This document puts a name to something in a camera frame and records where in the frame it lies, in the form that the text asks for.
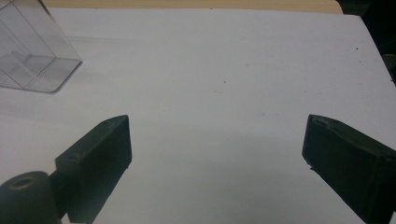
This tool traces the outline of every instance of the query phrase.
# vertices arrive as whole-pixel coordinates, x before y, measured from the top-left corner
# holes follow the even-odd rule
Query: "white table surface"
[[[53,95],[0,90],[0,182],[50,174],[127,114],[134,158],[96,224],[362,223],[301,156],[308,114],[396,148],[396,89],[360,18],[49,10],[84,64]]]

